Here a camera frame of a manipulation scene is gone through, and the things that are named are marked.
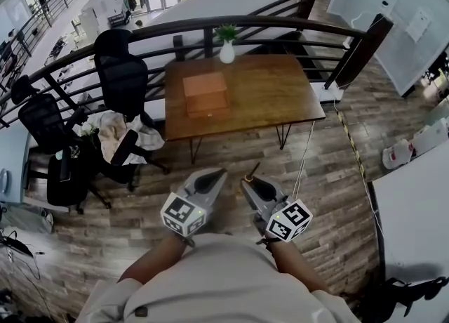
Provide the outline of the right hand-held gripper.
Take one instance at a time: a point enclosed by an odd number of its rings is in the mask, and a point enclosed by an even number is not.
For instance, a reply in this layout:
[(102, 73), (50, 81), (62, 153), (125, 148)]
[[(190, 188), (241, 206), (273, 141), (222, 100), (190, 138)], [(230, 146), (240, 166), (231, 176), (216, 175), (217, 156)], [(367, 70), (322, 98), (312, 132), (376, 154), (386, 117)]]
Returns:
[(286, 200), (281, 186), (271, 178), (245, 176), (241, 180), (241, 189), (258, 220), (264, 223), (262, 234), (267, 239), (290, 242), (307, 229), (313, 218), (301, 199), (279, 204), (271, 212), (271, 202)]

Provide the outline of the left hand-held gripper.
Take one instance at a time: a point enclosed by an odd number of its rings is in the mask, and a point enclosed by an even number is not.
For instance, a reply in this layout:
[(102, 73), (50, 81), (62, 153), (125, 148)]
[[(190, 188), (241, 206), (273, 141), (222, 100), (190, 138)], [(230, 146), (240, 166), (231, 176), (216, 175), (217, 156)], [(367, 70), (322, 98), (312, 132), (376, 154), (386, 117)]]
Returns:
[(193, 172), (181, 186), (181, 195), (191, 196), (195, 204), (170, 193), (160, 212), (162, 223), (188, 246), (195, 246), (192, 237), (206, 224), (206, 210), (212, 208), (226, 178), (227, 171), (220, 168)]

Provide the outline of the orange-brown box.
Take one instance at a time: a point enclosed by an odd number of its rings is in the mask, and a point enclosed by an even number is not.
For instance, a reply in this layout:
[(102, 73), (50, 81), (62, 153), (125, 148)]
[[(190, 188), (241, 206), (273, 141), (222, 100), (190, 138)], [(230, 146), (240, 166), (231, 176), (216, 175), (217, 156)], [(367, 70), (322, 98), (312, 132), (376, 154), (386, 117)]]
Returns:
[(187, 116), (213, 117), (229, 114), (227, 85), (223, 73), (211, 72), (183, 80)]

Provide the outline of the person's left forearm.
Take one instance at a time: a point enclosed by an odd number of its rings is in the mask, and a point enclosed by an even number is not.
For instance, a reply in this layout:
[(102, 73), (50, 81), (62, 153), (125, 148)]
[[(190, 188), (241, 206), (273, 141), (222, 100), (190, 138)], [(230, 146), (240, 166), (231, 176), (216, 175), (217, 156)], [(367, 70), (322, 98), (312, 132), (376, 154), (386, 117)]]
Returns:
[(118, 282), (134, 279), (142, 285), (148, 283), (159, 273), (173, 267), (181, 259), (187, 246), (185, 240), (170, 233), (128, 267)]

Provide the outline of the person's right forearm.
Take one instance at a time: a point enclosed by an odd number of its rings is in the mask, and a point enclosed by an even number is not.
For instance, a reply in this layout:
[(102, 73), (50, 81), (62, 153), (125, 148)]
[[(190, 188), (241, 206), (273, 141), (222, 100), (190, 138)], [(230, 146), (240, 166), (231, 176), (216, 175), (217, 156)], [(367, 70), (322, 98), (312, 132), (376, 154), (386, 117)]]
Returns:
[(293, 242), (271, 242), (268, 244), (280, 273), (289, 274), (303, 283), (310, 292), (330, 293), (328, 285), (307, 262)]

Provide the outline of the white floor box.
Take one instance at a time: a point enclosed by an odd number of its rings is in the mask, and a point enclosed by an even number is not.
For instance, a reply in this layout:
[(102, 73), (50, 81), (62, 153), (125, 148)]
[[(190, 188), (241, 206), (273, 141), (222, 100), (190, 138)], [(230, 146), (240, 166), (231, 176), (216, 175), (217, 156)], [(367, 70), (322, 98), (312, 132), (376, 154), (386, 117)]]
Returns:
[(313, 85), (314, 92), (320, 103), (333, 103), (340, 102), (344, 95), (345, 90), (340, 88), (334, 81), (328, 88), (325, 88), (325, 84)]

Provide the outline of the black hairpin table leg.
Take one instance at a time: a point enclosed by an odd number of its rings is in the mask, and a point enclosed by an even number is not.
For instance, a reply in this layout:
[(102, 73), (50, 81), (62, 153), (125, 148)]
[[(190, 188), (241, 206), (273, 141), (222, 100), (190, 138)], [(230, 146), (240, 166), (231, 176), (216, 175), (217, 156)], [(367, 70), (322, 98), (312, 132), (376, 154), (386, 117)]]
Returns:
[(192, 165), (196, 162), (196, 157), (202, 144), (202, 140), (202, 137), (189, 139), (190, 160)]
[(276, 133), (279, 141), (279, 148), (282, 150), (287, 142), (292, 124), (276, 126)]

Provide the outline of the person's white shirt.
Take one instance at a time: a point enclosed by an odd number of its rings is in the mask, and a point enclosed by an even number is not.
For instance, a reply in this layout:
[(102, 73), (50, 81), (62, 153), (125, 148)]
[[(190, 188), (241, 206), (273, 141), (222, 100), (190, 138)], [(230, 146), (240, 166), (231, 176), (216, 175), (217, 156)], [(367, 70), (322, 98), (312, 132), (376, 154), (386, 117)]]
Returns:
[(310, 292), (247, 239), (202, 234), (142, 285), (98, 282), (76, 323), (360, 323), (343, 298)]

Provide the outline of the beige crumpled cloth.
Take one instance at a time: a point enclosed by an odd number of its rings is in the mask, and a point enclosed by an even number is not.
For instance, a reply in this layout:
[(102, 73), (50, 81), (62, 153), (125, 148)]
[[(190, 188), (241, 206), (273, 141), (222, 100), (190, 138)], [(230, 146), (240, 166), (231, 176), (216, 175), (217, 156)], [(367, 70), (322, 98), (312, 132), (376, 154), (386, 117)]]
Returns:
[(139, 117), (126, 123), (122, 114), (106, 111), (94, 114), (91, 118), (91, 123), (99, 129), (102, 154), (108, 163), (112, 162), (112, 157), (130, 130), (138, 134), (136, 145), (145, 150), (155, 151), (164, 146), (165, 141), (161, 134), (155, 128), (145, 126)]

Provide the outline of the white flower bouquet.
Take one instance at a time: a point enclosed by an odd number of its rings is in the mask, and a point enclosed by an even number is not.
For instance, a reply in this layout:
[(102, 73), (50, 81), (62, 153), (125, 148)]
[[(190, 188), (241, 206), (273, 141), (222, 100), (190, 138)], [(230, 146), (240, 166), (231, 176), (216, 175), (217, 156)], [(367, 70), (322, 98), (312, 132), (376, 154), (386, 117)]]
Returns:
[(92, 121), (87, 120), (84, 123), (82, 123), (81, 128), (79, 129), (79, 136), (82, 137), (84, 140), (88, 140), (94, 148), (98, 146), (98, 133), (99, 128), (98, 125)]

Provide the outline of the white vase with green plant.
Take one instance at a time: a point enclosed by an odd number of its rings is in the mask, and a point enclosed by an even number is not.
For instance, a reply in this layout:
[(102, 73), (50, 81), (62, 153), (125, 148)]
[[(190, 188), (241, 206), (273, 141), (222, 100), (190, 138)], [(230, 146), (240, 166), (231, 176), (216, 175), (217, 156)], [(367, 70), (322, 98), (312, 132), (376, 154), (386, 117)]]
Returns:
[(215, 36), (222, 42), (219, 58), (224, 64), (230, 64), (235, 59), (233, 42), (237, 38), (236, 25), (226, 24), (215, 29)]

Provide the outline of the white bag with red label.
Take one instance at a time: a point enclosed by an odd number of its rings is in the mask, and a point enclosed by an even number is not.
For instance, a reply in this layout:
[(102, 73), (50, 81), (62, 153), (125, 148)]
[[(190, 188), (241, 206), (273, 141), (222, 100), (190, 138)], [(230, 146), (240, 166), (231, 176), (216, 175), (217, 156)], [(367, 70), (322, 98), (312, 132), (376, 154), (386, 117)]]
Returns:
[(387, 170), (394, 170), (407, 164), (413, 155), (414, 147), (406, 139), (401, 139), (382, 151), (382, 163)]

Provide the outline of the white plastic container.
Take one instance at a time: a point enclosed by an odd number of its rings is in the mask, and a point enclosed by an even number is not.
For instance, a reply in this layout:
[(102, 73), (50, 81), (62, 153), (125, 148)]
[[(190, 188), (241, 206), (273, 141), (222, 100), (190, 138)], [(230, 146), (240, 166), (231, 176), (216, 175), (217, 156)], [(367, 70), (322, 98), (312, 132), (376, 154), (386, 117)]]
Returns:
[(449, 140), (449, 123), (446, 118), (440, 118), (432, 126), (426, 125), (417, 132), (413, 136), (411, 144), (415, 156), (418, 157), (447, 140)]

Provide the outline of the dark curved metal railing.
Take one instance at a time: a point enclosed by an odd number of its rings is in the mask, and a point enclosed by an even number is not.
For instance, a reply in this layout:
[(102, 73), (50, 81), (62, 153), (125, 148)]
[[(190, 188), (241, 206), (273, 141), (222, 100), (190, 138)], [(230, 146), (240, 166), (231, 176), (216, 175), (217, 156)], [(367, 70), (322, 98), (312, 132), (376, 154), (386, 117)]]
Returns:
[[(375, 25), (382, 23), (385, 29), (378, 30), (375, 32)], [(256, 27), (254, 32), (246, 36), (242, 36), (241, 39), (234, 41), (235, 46), (243, 45), (268, 45), (278, 42), (278, 39), (255, 39), (247, 40), (248, 37), (256, 35), (261, 31), (269, 28), (288, 28), (288, 29), (298, 29), (298, 30), (309, 30), (316, 32), (325, 32), (329, 34), (337, 34), (346, 37), (352, 37), (353, 42), (351, 44), (350, 50), (353, 53), (357, 49), (361, 49), (361, 52), (367, 53), (368, 49), (373, 49), (374, 52), (378, 49), (389, 30), (392, 27), (392, 22), (386, 19), (382, 14), (378, 14), (374, 20), (372, 26), (367, 32), (362, 32), (357, 29), (346, 29), (342, 27), (327, 25), (322, 22), (315, 20), (306, 20), (300, 18), (292, 17), (277, 17), (277, 16), (261, 16), (261, 15), (231, 15), (231, 16), (220, 16), (215, 18), (195, 18), (188, 20), (178, 20), (173, 22), (167, 22), (159, 25), (152, 25), (149, 27), (143, 27), (142, 29), (137, 29), (130, 33), (128, 38), (129, 43), (134, 43), (137, 41), (142, 41), (145, 39), (153, 39), (155, 37), (162, 37), (166, 35), (176, 35), (183, 32), (190, 31), (203, 31), (204, 39), (193, 45), (188, 46), (174, 46), (170, 48), (165, 48), (157, 51), (145, 51), (145, 53), (139, 54), (138, 57), (145, 59), (156, 57), (160, 55), (166, 55), (169, 53), (177, 53), (178, 51), (193, 51), (193, 50), (203, 50), (204, 55), (212, 54), (213, 47), (218, 47), (218, 43), (214, 43), (214, 32), (215, 29), (222, 25), (236, 25), (237, 27), (242, 27), (242, 29), (248, 29), (251, 27)], [(92, 56), (95, 53), (94, 45), (86, 46), (73, 53), (70, 53), (61, 59), (58, 59), (51, 64), (43, 67), (42, 69), (36, 71), (34, 74), (29, 76), (30, 83), (33, 84), (35, 81), (43, 79), (46, 75), (51, 75), (54, 71), (71, 65), (77, 61), (80, 61), (88, 56)], [(19, 107), (25, 104), (25, 101), (13, 106), (11, 112), (18, 110)], [(13, 122), (18, 120), (18, 117), (6, 122), (3, 117), (7, 115), (10, 111), (5, 114), (0, 115), (0, 130), (3, 128), (8, 128)]]

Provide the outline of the black balcony railing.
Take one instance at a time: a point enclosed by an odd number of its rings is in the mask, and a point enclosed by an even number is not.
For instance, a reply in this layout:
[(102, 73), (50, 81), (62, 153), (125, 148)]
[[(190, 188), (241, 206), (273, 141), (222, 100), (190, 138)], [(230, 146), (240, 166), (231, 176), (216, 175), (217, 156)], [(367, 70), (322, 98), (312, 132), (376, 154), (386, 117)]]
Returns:
[(75, 0), (46, 1), (49, 7), (48, 17), (51, 26), (48, 25), (38, 0), (34, 0), (34, 4), (29, 6), (32, 14), (24, 25), (14, 31), (10, 41), (0, 43), (0, 86), (7, 86), (9, 81), (21, 73), (45, 33)]

